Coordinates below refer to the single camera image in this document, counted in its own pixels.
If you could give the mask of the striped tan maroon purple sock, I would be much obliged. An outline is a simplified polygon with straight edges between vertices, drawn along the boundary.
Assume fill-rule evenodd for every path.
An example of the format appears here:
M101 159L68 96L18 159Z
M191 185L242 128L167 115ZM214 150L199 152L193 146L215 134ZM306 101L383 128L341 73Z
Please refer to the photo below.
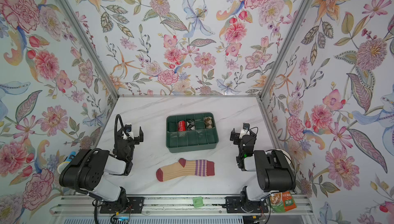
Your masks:
M214 167L215 165L213 161L205 159L186 160L184 158L180 158L177 162L171 165L157 169L156 178L159 182L166 182L184 176L215 176Z

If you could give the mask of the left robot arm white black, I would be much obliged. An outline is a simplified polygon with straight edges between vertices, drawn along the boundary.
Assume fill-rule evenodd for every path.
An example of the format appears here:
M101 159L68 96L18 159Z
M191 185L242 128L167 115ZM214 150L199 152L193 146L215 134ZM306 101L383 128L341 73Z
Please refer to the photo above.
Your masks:
M125 135L121 129L116 132L114 155L99 148L80 150L61 171L60 185L101 201L112 210L120 212L129 208L126 190L107 180L105 174L129 175L135 146L144 141L142 129L137 137L132 136L130 129L131 126L127 125L129 135Z

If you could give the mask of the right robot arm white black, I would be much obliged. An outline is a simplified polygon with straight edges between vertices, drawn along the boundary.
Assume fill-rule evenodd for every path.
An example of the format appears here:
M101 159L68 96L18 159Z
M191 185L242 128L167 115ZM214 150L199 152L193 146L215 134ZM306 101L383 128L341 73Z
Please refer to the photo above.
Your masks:
M230 141L238 146L238 168L254 172L257 177L240 192L240 207L246 212L260 207L261 202L272 194L292 191L296 187L289 156L282 150L256 150L256 140L257 133L251 129L243 129L240 133L232 130L230 134Z

